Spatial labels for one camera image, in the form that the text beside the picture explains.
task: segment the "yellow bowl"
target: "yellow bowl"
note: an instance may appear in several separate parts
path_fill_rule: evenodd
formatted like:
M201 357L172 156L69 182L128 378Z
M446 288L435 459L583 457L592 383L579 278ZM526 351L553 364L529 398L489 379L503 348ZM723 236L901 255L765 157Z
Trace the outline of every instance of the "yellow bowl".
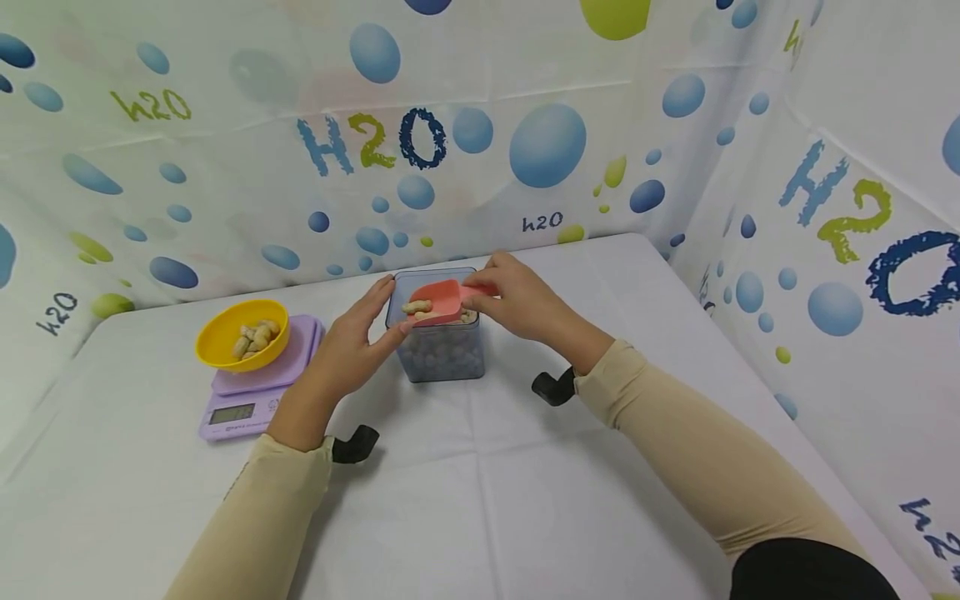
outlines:
M240 325L256 327L262 319L276 321L280 332L270 344L244 360L233 358L233 345L240 338ZM290 341L287 309L275 300L247 300L234 304L214 317L197 336L197 358L214 369L231 372L254 371L266 367L283 352Z

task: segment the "digital scale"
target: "digital scale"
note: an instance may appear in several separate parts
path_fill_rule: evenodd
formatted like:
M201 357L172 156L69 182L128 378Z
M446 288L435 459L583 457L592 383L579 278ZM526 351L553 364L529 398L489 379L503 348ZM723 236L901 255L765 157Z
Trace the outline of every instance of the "digital scale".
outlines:
M208 442L263 433L280 397L306 368L324 336L324 324L310 315L290 318L290 340L276 360L250 372L217 371L213 394L200 423Z

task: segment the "white table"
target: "white table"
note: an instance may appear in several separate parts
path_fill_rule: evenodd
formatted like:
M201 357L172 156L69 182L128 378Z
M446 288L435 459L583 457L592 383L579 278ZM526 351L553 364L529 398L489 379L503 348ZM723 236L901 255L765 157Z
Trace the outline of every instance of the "white table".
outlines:
M774 444L900 597L925 597L643 237L518 255L575 309ZM329 323L376 277L249 297ZM97 328L21 436L22 457L0 491L5 598L129 600L166 590L252 444L197 437L213 371L194 358L194 336L238 300L138 311ZM484 378L412 385L393 358L338 409L340 437L366 423L381 438L364 466L336 469L291 597L726 597L724 557L633 448L575 399L554 409L530 392L540 371L565 369L561 359L489 321L483 328ZM382 330L381 318L372 335Z

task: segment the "beige sleeve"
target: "beige sleeve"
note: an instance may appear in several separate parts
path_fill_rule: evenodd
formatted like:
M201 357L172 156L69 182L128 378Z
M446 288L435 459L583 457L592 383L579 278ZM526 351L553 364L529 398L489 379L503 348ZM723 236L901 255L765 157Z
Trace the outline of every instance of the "beige sleeve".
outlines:
M264 434L167 591L167 600L283 600L326 492L333 438L311 452Z
M772 446L626 342L615 342L576 386L590 411L630 438L727 556L765 540L803 538L870 560Z

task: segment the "plastic scoop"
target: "plastic scoop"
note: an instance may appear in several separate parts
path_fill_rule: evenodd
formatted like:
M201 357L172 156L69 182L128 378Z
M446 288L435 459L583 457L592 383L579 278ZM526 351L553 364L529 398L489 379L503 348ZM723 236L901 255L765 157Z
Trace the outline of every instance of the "plastic scoop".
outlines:
M439 325L460 320L460 311L464 299L470 296L483 294L485 296L499 296L500 292L490 285L467 287L456 279L445 279L436 283L429 283L414 290L408 302L415 300L430 300L433 308L430 312L436 316L417 321L414 315L408 315L407 321L414 322L414 326Z

